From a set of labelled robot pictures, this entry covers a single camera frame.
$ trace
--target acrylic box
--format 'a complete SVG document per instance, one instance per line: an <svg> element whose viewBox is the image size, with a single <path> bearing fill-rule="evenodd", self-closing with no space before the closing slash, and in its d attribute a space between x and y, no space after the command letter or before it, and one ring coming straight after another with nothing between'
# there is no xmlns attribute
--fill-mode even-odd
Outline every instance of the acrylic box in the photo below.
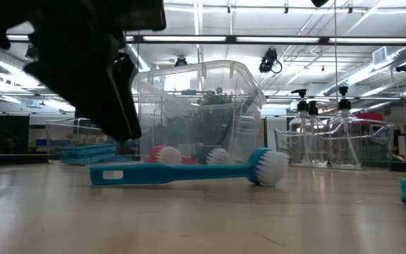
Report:
<svg viewBox="0 0 406 254"><path fill-rule="evenodd" d="M393 158L394 125L384 121L370 119L350 119L350 125L359 126L358 131L345 134L344 125L336 126L332 131L320 133L298 133L275 129L276 147L279 152L290 156L294 166L326 167L315 163L328 160L328 167L334 169L390 169ZM311 163L299 164L305 154L305 140L318 140L317 150L307 151ZM356 158L355 163L343 163L346 158Z"/></svg>
<svg viewBox="0 0 406 254"><path fill-rule="evenodd" d="M213 61L139 73L133 90L139 95L143 162L153 147L165 145L195 164L205 164L216 147L244 163L260 144L266 98L241 63Z"/></svg>
<svg viewBox="0 0 406 254"><path fill-rule="evenodd" d="M89 119L47 122L48 159L63 164L119 164L138 155L138 142L116 143Z"/></svg>

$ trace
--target toothbrush handle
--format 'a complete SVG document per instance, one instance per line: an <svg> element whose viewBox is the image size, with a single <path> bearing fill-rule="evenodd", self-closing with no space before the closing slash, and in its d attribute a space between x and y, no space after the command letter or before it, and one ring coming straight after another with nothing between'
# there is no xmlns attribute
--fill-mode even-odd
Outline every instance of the toothbrush handle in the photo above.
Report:
<svg viewBox="0 0 406 254"><path fill-rule="evenodd" d="M205 165L173 166L169 164L133 164L90 167L90 181L95 185L160 184L179 180L224 179L248 177L250 166ZM105 171L122 171L119 179L105 179Z"/></svg>

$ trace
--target white bristles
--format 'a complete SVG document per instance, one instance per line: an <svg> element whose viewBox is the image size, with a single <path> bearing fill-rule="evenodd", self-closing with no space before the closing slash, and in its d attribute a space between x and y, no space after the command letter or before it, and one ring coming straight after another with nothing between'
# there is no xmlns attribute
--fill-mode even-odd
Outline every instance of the white bristles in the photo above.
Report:
<svg viewBox="0 0 406 254"><path fill-rule="evenodd" d="M174 147L163 147L156 155L156 161L171 165L181 164L181 152Z"/></svg>
<svg viewBox="0 0 406 254"><path fill-rule="evenodd" d="M229 165L233 164L233 160L226 150L215 148L208 154L206 163L208 165Z"/></svg>
<svg viewBox="0 0 406 254"><path fill-rule="evenodd" d="M265 152L257 165L257 179L267 186L275 186L288 171L289 157L281 152Z"/></svg>

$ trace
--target blue toothbrush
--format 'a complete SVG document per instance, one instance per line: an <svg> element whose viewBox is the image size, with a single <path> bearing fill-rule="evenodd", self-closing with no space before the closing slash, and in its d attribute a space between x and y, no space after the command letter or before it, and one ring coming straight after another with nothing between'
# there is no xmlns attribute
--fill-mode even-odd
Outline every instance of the blue toothbrush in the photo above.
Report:
<svg viewBox="0 0 406 254"><path fill-rule="evenodd" d="M275 186L288 169L288 156L266 148L256 149L243 165L174 166L169 164L131 164L90 167L94 185L161 184L179 180L247 177L255 184ZM119 179L105 179L105 171L122 171Z"/></svg>

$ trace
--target wooden floor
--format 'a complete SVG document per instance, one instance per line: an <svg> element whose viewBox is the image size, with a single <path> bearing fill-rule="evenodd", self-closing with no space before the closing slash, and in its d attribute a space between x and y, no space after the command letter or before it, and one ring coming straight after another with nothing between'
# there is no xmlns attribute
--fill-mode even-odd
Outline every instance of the wooden floor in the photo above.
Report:
<svg viewBox="0 0 406 254"><path fill-rule="evenodd" d="M0 253L406 253L404 173L291 169L95 187L84 167L0 168Z"/></svg>

